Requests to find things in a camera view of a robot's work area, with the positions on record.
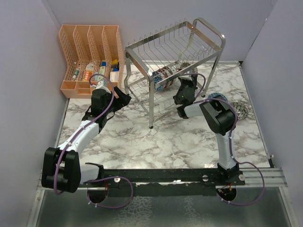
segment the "marble countertop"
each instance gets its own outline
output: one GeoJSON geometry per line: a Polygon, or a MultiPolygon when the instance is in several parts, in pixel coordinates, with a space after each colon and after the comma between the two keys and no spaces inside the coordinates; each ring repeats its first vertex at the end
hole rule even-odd
{"type": "MultiPolygon", "coordinates": [[[[209,75],[211,64],[198,67],[209,75]]],[[[132,65],[136,75],[140,72],[132,65]]],[[[237,64],[219,64],[207,95],[224,94],[229,102],[241,101],[249,109],[246,119],[235,129],[235,156],[258,167],[269,167],[267,155],[244,81],[237,64]]],[[[71,99],[62,128],[60,143],[78,128],[90,99],[71,99]]],[[[179,118],[171,113],[149,129],[148,116],[133,98],[130,104],[116,112],[102,132],[80,155],[81,162],[104,165],[105,168],[212,168],[219,154],[215,134],[203,117],[179,118]]]]}

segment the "white wall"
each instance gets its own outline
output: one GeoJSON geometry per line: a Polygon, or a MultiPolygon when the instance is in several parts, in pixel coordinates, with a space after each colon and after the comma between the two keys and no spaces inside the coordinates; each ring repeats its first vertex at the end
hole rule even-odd
{"type": "Polygon", "coordinates": [[[41,0],[0,1],[0,226],[26,226],[65,103],[58,28],[41,0]]]}
{"type": "Polygon", "coordinates": [[[278,0],[243,71],[261,130],[303,226],[303,1],[278,0]]]}
{"type": "Polygon", "coordinates": [[[224,61],[242,61],[276,0],[47,0],[60,24],[120,25],[123,45],[186,18],[226,36],[224,61]]]}

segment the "metal dish rack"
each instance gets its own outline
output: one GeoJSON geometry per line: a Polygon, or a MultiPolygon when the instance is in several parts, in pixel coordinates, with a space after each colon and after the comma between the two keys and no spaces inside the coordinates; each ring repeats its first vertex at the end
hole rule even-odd
{"type": "Polygon", "coordinates": [[[224,35],[202,18],[194,20],[193,24],[183,21],[166,27],[164,30],[140,38],[125,48],[126,78],[125,91],[136,98],[145,112],[149,115],[149,127],[153,123],[171,113],[176,105],[173,96],[179,88],[177,77],[195,70],[202,63],[215,58],[208,76],[202,96],[206,95],[214,71],[225,46],[224,35]],[[213,34],[220,37],[221,45],[200,32],[196,25],[201,22],[213,34]],[[141,74],[131,77],[131,62],[141,74]],[[160,71],[163,80],[155,83],[154,72],[160,71]],[[157,91],[167,83],[172,84],[162,91],[157,91]]]}

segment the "purple cable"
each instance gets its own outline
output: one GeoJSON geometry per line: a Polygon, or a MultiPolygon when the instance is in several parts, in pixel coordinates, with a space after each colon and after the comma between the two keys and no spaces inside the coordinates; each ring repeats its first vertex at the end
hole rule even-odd
{"type": "Polygon", "coordinates": [[[203,78],[204,78],[204,83],[203,83],[203,85],[202,85],[202,87],[201,87],[200,91],[198,92],[198,94],[197,94],[197,95],[196,95],[196,97],[195,97],[195,98],[198,98],[198,97],[199,97],[199,95],[201,94],[201,92],[202,92],[202,90],[203,90],[204,86],[205,86],[205,83],[206,83],[206,77],[205,77],[203,74],[201,74],[201,73],[197,73],[197,72],[193,72],[193,73],[186,73],[186,74],[182,74],[181,76],[191,76],[191,75],[198,75],[198,76],[201,76],[201,77],[203,77],[203,78]]]}
{"type": "Polygon", "coordinates": [[[90,198],[89,198],[89,193],[87,193],[87,199],[89,200],[89,202],[95,206],[98,206],[98,207],[103,207],[103,208],[108,208],[108,209],[119,209],[119,208],[122,208],[122,207],[125,207],[128,203],[130,203],[133,199],[133,196],[134,196],[134,189],[133,189],[133,186],[132,186],[132,183],[125,177],[122,177],[122,176],[110,176],[110,177],[106,177],[106,178],[103,178],[103,179],[98,179],[98,180],[92,180],[92,181],[88,181],[89,183],[95,183],[95,182],[100,182],[100,181],[106,181],[106,180],[111,180],[111,179],[114,179],[114,178],[121,178],[123,180],[126,180],[129,185],[131,186],[131,196],[129,197],[129,199],[122,205],[120,206],[115,206],[115,207],[111,207],[111,206],[106,206],[106,205],[101,205],[101,204],[98,204],[98,203],[93,203],[90,198]]]}
{"type": "Polygon", "coordinates": [[[66,144],[66,146],[63,148],[60,156],[59,156],[59,159],[58,159],[58,162],[56,164],[56,170],[55,170],[55,175],[54,175],[54,180],[53,180],[53,190],[55,192],[56,195],[61,195],[63,193],[63,191],[59,192],[57,191],[57,178],[58,178],[58,173],[59,173],[59,165],[60,163],[62,162],[62,158],[63,158],[63,155],[65,153],[65,151],[67,150],[67,148],[70,146],[70,144],[77,138],[77,136],[86,128],[88,127],[89,125],[91,125],[92,123],[94,123],[96,120],[98,120],[100,117],[102,117],[107,111],[108,109],[110,108],[110,106],[112,105],[113,103],[113,100],[114,100],[114,97],[115,97],[115,91],[114,91],[114,85],[112,84],[112,82],[106,78],[106,76],[102,75],[102,74],[99,74],[99,73],[95,73],[93,74],[90,78],[89,78],[89,83],[91,84],[91,78],[94,77],[94,76],[102,76],[104,77],[105,79],[108,80],[108,82],[110,83],[110,86],[112,88],[112,91],[113,91],[113,95],[112,95],[112,99],[110,100],[109,104],[108,104],[108,107],[99,115],[97,116],[95,119],[91,120],[89,123],[87,123],[83,128],[81,128],[79,131],[76,132],[76,134],[71,138],[71,140],[66,144]]]}
{"type": "Polygon", "coordinates": [[[233,151],[232,151],[232,131],[236,128],[236,123],[238,121],[237,112],[236,112],[236,110],[234,109],[234,107],[230,103],[226,102],[225,100],[218,99],[218,98],[208,98],[208,99],[197,101],[197,102],[194,102],[194,103],[207,102],[209,100],[223,102],[223,103],[229,105],[232,108],[232,111],[233,111],[233,113],[235,115],[235,121],[234,121],[234,123],[232,125],[231,130],[229,131],[229,151],[230,151],[230,155],[231,155],[232,159],[236,163],[238,163],[239,165],[243,165],[243,164],[250,164],[250,165],[252,165],[260,173],[260,176],[261,176],[261,179],[262,179],[262,185],[263,185],[261,194],[254,201],[248,202],[248,203],[235,203],[235,202],[231,202],[231,201],[226,201],[226,200],[222,199],[219,194],[217,194],[217,196],[219,196],[223,202],[231,204],[231,205],[234,205],[234,206],[249,206],[249,205],[255,204],[256,202],[258,202],[262,198],[262,196],[263,196],[263,194],[265,192],[265,181],[264,181],[264,176],[263,176],[262,172],[260,171],[260,169],[256,165],[254,165],[251,162],[239,162],[233,156],[233,151]]]}

